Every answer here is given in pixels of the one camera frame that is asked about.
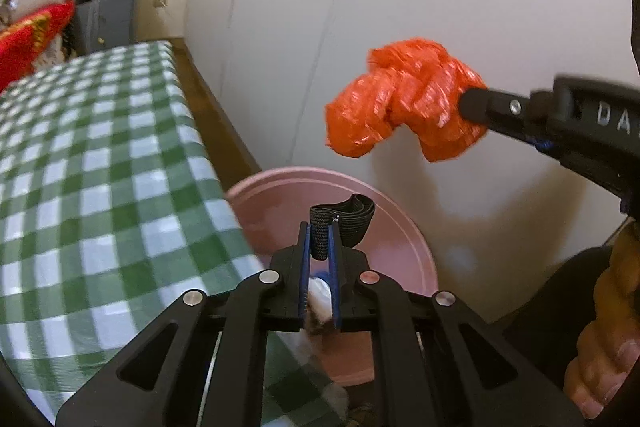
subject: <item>orange plastic bag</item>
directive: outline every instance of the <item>orange plastic bag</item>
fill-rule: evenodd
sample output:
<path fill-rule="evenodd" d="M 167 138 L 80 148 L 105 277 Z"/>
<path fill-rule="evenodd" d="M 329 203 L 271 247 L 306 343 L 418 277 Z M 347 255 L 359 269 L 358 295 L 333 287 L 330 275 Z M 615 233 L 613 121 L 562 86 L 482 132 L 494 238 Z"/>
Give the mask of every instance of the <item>orange plastic bag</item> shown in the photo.
<path fill-rule="evenodd" d="M 458 100 L 486 86 L 471 68 L 437 42 L 411 39 L 369 52 L 369 73 L 356 78 L 325 107 L 327 145 L 359 158 L 407 125 L 430 162 L 459 156 L 486 133 L 463 120 Z"/>

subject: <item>pink basin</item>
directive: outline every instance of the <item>pink basin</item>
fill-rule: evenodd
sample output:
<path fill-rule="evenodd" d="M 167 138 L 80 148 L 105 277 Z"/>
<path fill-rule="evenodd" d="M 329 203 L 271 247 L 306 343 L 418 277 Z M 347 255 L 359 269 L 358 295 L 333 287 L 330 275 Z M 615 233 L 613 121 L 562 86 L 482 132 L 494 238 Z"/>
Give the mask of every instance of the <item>pink basin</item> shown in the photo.
<path fill-rule="evenodd" d="M 300 221 L 308 221 L 310 207 L 344 201 L 355 192 L 376 204 L 369 231 L 356 247 L 366 253 L 370 267 L 393 277 L 405 290 L 435 293 L 436 268 L 420 230 L 392 200 L 356 178 L 310 167 L 273 169 L 245 179 L 226 197 L 267 266 L 274 251 L 296 242 Z M 311 272 L 319 269 L 326 269 L 326 262 L 312 260 Z M 347 386 L 373 380 L 369 333 L 335 332 L 313 337 L 312 342 L 334 382 Z"/>

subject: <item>bed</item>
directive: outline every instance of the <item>bed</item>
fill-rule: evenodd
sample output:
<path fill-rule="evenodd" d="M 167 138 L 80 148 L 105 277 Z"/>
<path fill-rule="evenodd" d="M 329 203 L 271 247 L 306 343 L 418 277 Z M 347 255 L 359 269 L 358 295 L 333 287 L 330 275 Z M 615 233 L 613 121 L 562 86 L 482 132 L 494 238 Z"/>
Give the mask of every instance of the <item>bed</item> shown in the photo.
<path fill-rule="evenodd" d="M 262 269 L 167 42 L 80 57 L 0 95 L 0 351 L 47 419 L 185 290 Z M 268 342 L 265 425 L 337 426 L 303 335 Z"/>

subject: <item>human hand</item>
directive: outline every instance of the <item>human hand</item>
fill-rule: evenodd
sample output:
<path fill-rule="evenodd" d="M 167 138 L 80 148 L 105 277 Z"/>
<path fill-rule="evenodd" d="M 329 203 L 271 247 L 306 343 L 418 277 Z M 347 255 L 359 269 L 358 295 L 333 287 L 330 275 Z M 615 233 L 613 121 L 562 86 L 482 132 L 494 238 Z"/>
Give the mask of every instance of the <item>human hand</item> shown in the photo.
<path fill-rule="evenodd" d="M 578 338 L 578 356 L 567 367 L 564 392 L 585 418 L 596 418 L 616 395 L 640 355 L 640 319 L 634 293 L 640 286 L 640 241 L 634 223 L 618 236 L 609 268 L 596 282 L 596 320 Z"/>

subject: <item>white wardrobe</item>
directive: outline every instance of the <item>white wardrobe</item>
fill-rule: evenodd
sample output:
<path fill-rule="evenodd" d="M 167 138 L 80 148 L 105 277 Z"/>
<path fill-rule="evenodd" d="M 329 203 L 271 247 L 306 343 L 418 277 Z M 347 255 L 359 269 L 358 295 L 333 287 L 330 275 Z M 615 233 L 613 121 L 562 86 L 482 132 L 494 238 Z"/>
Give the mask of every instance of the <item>white wardrobe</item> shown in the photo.
<path fill-rule="evenodd" d="M 262 168 L 321 166 L 386 192 L 423 231 L 441 287 L 493 319 L 601 244 L 622 220 L 616 198 L 495 135 L 439 164 L 405 129 L 342 158 L 324 145 L 324 105 L 364 73 L 368 49 L 414 36 L 495 89 L 526 94 L 559 72 L 637 84 L 631 19 L 631 0 L 190 0 L 186 41 Z"/>

